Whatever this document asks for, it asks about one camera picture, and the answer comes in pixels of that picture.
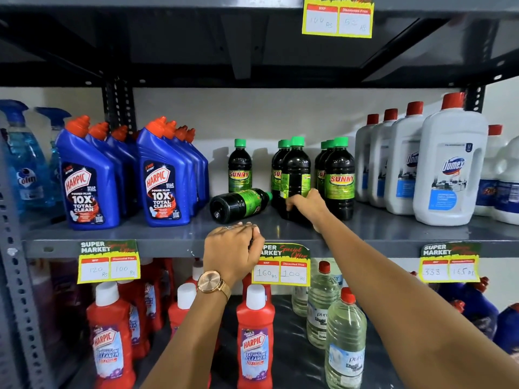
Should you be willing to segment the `single black green-capped bottle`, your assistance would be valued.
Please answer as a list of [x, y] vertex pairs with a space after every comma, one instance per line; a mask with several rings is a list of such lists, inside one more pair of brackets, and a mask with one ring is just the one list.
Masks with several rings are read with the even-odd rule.
[[295, 195], [306, 197], [311, 189], [311, 160], [304, 152], [305, 137], [293, 136], [290, 150], [281, 165], [280, 203], [278, 212], [282, 218], [303, 224], [310, 224], [296, 207], [287, 210], [286, 200]]

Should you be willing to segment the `person's left hand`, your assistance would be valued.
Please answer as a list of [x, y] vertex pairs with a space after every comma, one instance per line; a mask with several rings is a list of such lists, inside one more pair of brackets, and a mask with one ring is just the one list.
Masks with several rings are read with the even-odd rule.
[[248, 249], [252, 234], [261, 234], [256, 224], [237, 223], [211, 231], [204, 241], [204, 271], [215, 270], [233, 288], [251, 273], [248, 267]]

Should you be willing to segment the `group of red bathroom cleaners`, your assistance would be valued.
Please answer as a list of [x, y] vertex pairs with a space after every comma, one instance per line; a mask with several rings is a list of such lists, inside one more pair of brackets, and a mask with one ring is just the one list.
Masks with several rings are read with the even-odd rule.
[[[120, 296], [118, 286], [117, 281], [98, 283], [95, 301], [87, 308], [97, 374], [95, 389], [133, 389], [133, 359], [147, 354], [146, 307], [141, 316], [130, 298]], [[140, 356], [134, 345], [143, 346]]]

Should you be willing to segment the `group of black green-capped bottles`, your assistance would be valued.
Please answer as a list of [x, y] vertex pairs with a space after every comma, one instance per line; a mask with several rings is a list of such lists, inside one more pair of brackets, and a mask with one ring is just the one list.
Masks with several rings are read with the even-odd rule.
[[[316, 159], [316, 188], [327, 208], [339, 220], [353, 217], [355, 197], [354, 157], [348, 152], [348, 137], [336, 137], [322, 146], [324, 152]], [[253, 216], [263, 210], [264, 197], [278, 211], [280, 203], [281, 167], [278, 197], [259, 189], [247, 189], [215, 196], [210, 201], [210, 212], [218, 223], [230, 223]]]

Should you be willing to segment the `yellow green price tag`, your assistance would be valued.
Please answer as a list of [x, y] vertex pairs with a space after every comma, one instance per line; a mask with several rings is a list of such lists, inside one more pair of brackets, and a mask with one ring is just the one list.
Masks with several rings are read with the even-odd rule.
[[252, 284], [309, 287], [310, 250], [298, 243], [265, 243], [251, 274]]
[[417, 271], [424, 283], [478, 283], [480, 242], [441, 242], [423, 246]]
[[78, 285], [141, 278], [136, 240], [81, 241], [79, 248]]
[[371, 39], [374, 0], [304, 0], [302, 34]]

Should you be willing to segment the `rose gold wristwatch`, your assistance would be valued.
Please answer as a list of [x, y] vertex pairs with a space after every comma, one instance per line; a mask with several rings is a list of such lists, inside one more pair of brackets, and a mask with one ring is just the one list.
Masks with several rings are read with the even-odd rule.
[[215, 270], [205, 271], [198, 279], [197, 291], [204, 294], [221, 293], [228, 302], [231, 296], [231, 288]]

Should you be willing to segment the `white bottle dark blue label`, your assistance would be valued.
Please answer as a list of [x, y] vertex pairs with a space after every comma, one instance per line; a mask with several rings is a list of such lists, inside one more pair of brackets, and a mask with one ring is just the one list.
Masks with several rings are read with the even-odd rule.
[[491, 217], [519, 226], [519, 136], [511, 139], [497, 155], [494, 170], [498, 180]]
[[507, 141], [503, 137], [502, 124], [488, 126], [488, 138], [484, 155], [483, 168], [477, 189], [477, 200], [474, 209], [476, 216], [489, 216], [495, 205], [498, 184], [498, 174], [494, 167], [499, 151], [505, 147]]

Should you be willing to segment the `grey metal shelf rack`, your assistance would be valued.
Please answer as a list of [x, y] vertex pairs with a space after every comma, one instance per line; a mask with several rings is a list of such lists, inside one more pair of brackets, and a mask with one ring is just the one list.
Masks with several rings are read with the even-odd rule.
[[[375, 0], [371, 39], [302, 34], [304, 0], [0, 0], [0, 56], [5, 45], [44, 62], [0, 63], [0, 85], [101, 87], [111, 126], [135, 129], [144, 100], [159, 88], [208, 115], [210, 90], [245, 90], [295, 116], [338, 100], [325, 89], [462, 89], [467, 109], [481, 111], [484, 87], [519, 76], [519, 0]], [[265, 110], [252, 100], [251, 112]], [[16, 212], [7, 171], [0, 171], [0, 389], [77, 387], [86, 363], [49, 365], [29, 280], [28, 258], [67, 258], [88, 232], [68, 230], [62, 215]], [[432, 227], [361, 206], [354, 232], [389, 258], [416, 259], [425, 243], [481, 242], [484, 258], [519, 254], [519, 230], [471, 220]]]

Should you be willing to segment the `clear red-capped liquid bottle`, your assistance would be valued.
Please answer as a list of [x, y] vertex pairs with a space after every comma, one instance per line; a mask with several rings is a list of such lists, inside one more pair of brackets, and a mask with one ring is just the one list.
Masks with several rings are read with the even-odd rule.
[[311, 276], [307, 301], [307, 337], [319, 349], [326, 345], [328, 309], [339, 299], [340, 292], [341, 285], [331, 274], [331, 264], [320, 261], [317, 273]]
[[365, 361], [367, 317], [349, 287], [328, 308], [325, 378], [330, 389], [360, 389]]
[[292, 291], [291, 302], [293, 312], [300, 317], [307, 317], [308, 287], [295, 286]]

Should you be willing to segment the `row of blue toilet cleaners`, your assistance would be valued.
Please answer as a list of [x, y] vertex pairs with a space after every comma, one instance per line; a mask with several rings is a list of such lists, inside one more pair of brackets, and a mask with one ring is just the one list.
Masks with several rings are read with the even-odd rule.
[[142, 209], [150, 227], [190, 223], [205, 198], [197, 152], [175, 140], [175, 121], [159, 117], [127, 143], [128, 128], [109, 132], [81, 116], [55, 141], [66, 220], [75, 231], [116, 228]]

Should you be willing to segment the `white red-capped cleaner bottle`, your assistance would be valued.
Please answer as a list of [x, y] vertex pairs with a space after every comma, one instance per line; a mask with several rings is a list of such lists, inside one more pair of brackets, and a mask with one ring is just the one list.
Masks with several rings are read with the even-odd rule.
[[379, 114], [367, 115], [366, 125], [357, 130], [355, 135], [355, 199], [368, 202], [368, 168], [371, 149], [371, 132], [379, 123]]
[[405, 117], [391, 127], [384, 202], [386, 210], [395, 215], [414, 214], [412, 205], [425, 119], [423, 111], [424, 102], [410, 102]]
[[488, 123], [464, 110], [464, 99], [463, 92], [444, 95], [441, 109], [422, 124], [412, 208], [429, 226], [466, 225], [475, 210]]
[[383, 122], [371, 128], [368, 163], [368, 201], [374, 207], [385, 208], [385, 183], [390, 137], [398, 120], [398, 109], [386, 109]]

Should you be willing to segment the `person's left forearm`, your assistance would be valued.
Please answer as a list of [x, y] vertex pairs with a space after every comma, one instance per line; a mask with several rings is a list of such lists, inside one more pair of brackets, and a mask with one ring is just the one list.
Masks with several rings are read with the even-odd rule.
[[228, 298], [197, 292], [178, 330], [141, 389], [207, 389], [215, 344]]

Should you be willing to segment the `person's right hand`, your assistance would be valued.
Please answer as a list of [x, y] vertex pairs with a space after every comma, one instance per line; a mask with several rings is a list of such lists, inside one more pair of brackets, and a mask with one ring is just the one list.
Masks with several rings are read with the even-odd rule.
[[307, 196], [304, 197], [304, 208], [298, 210], [310, 223], [313, 228], [321, 233], [321, 227], [326, 220], [330, 219], [332, 214], [327, 208], [319, 191], [315, 188], [309, 190]]

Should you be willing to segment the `blue glass cleaner spray bottle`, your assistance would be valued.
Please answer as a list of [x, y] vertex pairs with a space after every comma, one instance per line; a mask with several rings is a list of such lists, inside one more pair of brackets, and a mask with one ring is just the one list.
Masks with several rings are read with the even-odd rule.
[[23, 113], [27, 110], [20, 101], [0, 99], [0, 111], [8, 123], [8, 148], [23, 208], [46, 209], [55, 204], [50, 171], [40, 145], [26, 123]]
[[65, 128], [65, 119], [72, 115], [60, 108], [54, 107], [35, 107], [34, 110], [47, 117], [50, 121], [51, 134], [50, 134], [50, 160], [49, 160], [49, 177], [52, 186], [53, 197], [55, 202], [62, 202], [61, 193], [61, 181], [60, 181], [60, 168], [59, 168], [59, 153], [55, 145], [55, 141], [59, 133]]

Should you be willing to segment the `person's right forearm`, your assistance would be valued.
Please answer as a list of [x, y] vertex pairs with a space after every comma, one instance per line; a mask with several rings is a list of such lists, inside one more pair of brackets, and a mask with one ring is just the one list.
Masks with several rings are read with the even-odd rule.
[[519, 365], [330, 213], [312, 217], [408, 389], [519, 389]]

